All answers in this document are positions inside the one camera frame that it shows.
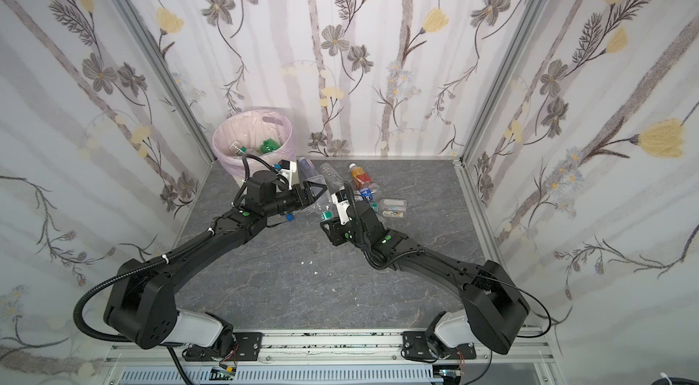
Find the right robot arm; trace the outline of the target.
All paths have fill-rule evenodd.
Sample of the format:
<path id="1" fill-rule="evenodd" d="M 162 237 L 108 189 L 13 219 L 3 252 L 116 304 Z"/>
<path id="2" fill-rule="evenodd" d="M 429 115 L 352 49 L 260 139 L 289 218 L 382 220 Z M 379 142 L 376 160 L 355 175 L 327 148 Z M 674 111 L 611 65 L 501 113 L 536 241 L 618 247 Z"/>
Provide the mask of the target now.
<path id="1" fill-rule="evenodd" d="M 333 217 L 320 227 L 334 246 L 359 248 L 375 270 L 409 272 L 451 292 L 462 303 L 469 334 L 495 353 L 511 350 L 531 307 L 500 264 L 469 263 L 430 250 L 422 241 L 384 227 L 365 203 L 349 209 L 347 222 Z"/>

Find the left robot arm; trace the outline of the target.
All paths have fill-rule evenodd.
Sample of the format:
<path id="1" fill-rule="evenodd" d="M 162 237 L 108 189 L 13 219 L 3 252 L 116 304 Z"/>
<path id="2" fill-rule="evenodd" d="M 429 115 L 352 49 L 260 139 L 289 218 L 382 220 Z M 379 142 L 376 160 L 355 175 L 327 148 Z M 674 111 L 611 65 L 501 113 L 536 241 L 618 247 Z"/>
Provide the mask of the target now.
<path id="1" fill-rule="evenodd" d="M 228 357 L 238 346 L 231 325 L 211 314 L 179 309 L 177 293 L 217 259 L 254 239 L 269 219 L 312 206 L 326 190 L 318 182 L 288 186 L 269 170 L 256 172 L 236 205 L 204 233 L 144 264 L 125 263 L 112 287 L 105 323 L 143 350 L 191 345 L 214 359 Z"/>

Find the Pepsi blue label bottle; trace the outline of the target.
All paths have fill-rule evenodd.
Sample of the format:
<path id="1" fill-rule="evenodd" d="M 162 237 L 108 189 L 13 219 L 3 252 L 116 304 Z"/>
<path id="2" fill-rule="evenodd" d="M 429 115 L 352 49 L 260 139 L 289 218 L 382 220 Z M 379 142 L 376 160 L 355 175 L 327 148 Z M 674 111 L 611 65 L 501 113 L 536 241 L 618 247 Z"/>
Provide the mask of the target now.
<path id="1" fill-rule="evenodd" d="M 378 202 L 382 198 L 382 190 L 377 184 L 360 188 L 357 191 L 358 195 L 367 202 Z"/>

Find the clear square bottle nutrition label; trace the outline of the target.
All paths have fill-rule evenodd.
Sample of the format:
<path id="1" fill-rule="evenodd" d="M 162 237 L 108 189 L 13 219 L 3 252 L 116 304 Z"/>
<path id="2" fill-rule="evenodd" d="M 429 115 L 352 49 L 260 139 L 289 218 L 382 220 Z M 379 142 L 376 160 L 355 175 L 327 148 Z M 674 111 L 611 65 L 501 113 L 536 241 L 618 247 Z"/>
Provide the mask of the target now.
<path id="1" fill-rule="evenodd" d="M 240 141 L 234 140 L 229 144 L 228 147 L 229 155 L 234 158 L 242 158 L 249 154 L 254 154 L 246 146 L 244 146 Z"/>

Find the green soda bottle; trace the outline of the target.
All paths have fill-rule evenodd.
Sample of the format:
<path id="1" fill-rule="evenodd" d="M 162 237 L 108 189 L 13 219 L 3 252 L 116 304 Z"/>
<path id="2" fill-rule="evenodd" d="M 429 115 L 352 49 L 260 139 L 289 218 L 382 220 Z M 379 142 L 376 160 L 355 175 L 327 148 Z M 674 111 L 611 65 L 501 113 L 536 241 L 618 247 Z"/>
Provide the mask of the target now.
<path id="1" fill-rule="evenodd" d="M 280 142 L 273 138 L 268 138 L 260 145 L 260 153 L 269 154 L 278 151 L 281 148 Z"/>

